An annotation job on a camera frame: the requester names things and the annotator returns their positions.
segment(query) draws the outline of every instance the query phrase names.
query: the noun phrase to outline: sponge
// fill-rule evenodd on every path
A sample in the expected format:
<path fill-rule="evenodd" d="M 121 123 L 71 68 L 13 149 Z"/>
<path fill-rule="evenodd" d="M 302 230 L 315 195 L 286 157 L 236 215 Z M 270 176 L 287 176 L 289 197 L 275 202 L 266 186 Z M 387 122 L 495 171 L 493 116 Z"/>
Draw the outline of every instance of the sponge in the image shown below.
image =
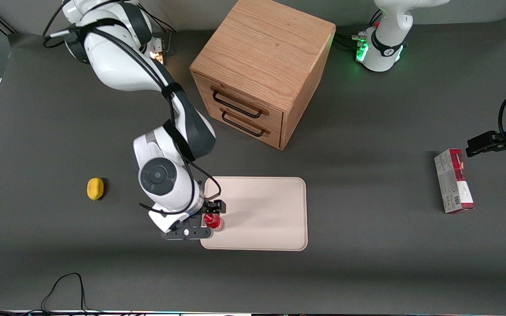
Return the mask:
<path fill-rule="evenodd" d="M 105 183 L 101 178 L 92 178 L 87 183 L 87 196 L 96 201 L 103 196 L 105 192 Z"/>

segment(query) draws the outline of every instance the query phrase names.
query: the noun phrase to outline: drawer handle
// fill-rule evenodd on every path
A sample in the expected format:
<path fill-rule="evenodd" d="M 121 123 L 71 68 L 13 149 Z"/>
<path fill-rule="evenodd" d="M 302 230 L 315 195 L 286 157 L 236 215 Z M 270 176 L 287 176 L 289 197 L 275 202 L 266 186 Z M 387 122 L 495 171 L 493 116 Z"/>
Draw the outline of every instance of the drawer handle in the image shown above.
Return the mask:
<path fill-rule="evenodd" d="M 241 113 L 241 114 L 243 114 L 243 115 L 247 115 L 247 116 L 249 116 L 249 117 L 250 117 L 250 118 L 252 118 L 252 119 L 258 119 L 258 118 L 259 118 L 259 116 L 261 116 L 261 113 L 263 113 L 261 110 L 259 110 L 259 112 L 258 112 L 257 114 L 251 114 L 251 113 L 249 113 L 249 112 L 247 112 L 247 111 L 244 111 L 244 110 L 242 110 L 242 109 L 240 109 L 240 108 L 237 108 L 237 107 L 236 107 L 236 106 L 234 106 L 234 105 L 229 104 L 228 102 L 225 102 L 224 100 L 221 100 L 221 99 L 219 99 L 219 98 L 216 98 L 217 94 L 218 94 L 218 90 L 215 90 L 215 91 L 214 91 L 214 93 L 212 94 L 212 98 L 213 98 L 216 102 L 218 102 L 218 103 L 220 103 L 220 104 L 223 104 L 223 105 L 227 106 L 228 108 L 231 108 L 232 110 L 236 110 L 237 112 L 239 112 L 239 113 Z"/>
<path fill-rule="evenodd" d="M 227 123 L 231 124 L 232 126 L 235 126 L 235 127 L 239 128 L 240 130 L 243 130 L 243 132 L 246 132 L 246 133 L 248 133 L 248 134 L 251 134 L 251 135 L 253 135 L 253 136 L 255 136 L 255 137 L 261 137 L 261 136 L 263 136 L 263 134 L 265 134 L 265 130 L 264 130 L 264 129 L 262 129 L 262 130 L 261 130 L 261 132 L 256 133 L 256 132 L 253 132 L 253 131 L 252 131 L 252 130 L 250 130 L 250 129 L 247 129 L 247 128 L 245 128 L 245 127 L 241 126 L 240 124 L 237 124 L 236 122 L 232 122 L 231 120 L 228 120 L 227 118 L 225 118 L 225 115 L 226 115 L 226 114 L 227 114 L 227 112 L 226 112 L 226 111 L 224 111 L 224 112 L 221 114 L 221 119 L 222 119 L 222 120 L 224 120 L 224 122 L 227 122 Z"/>

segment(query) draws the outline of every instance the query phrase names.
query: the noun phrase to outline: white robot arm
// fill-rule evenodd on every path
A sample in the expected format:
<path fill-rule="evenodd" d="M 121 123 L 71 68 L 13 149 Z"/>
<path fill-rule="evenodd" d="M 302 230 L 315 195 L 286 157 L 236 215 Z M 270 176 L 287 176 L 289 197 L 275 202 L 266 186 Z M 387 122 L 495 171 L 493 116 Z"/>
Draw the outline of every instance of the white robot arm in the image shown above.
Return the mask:
<path fill-rule="evenodd" d="M 72 55 L 90 64 L 107 86 L 156 90 L 168 100 L 171 120 L 133 142 L 140 186 L 154 202 L 152 207 L 141 206 L 167 235 L 208 205 L 188 163 L 210 153 L 216 137 L 166 68 L 140 52 L 151 40 L 151 25 L 137 4 L 138 0 L 66 0 L 62 11 L 72 26 L 51 37 L 63 36 Z"/>
<path fill-rule="evenodd" d="M 373 72 L 385 72 L 399 60 L 402 43 L 413 26 L 409 12 L 415 8 L 436 7 L 450 0 L 374 0 L 382 11 L 378 28 L 371 26 L 359 32 L 357 38 L 364 41 L 357 52 L 357 61 Z"/>

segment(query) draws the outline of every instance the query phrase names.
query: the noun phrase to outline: red and white box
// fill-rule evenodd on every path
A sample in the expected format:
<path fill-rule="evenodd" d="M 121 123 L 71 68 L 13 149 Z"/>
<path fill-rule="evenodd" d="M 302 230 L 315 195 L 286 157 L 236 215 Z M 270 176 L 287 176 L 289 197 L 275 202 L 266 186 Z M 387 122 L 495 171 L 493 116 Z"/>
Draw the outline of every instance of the red and white box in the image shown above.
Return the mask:
<path fill-rule="evenodd" d="M 461 149 L 448 149 L 434 158 L 446 214 L 458 214 L 476 208 L 464 177 Z"/>

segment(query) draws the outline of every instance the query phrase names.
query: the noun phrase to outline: wooden drawer cabinet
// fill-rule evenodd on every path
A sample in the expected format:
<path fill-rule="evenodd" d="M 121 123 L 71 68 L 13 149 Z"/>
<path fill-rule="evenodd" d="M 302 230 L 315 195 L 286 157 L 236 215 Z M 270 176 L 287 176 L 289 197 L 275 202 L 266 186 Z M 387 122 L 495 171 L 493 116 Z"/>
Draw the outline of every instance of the wooden drawer cabinet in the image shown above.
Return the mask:
<path fill-rule="evenodd" d="M 283 150 L 317 88 L 335 25 L 239 0 L 191 64 L 210 116 Z"/>

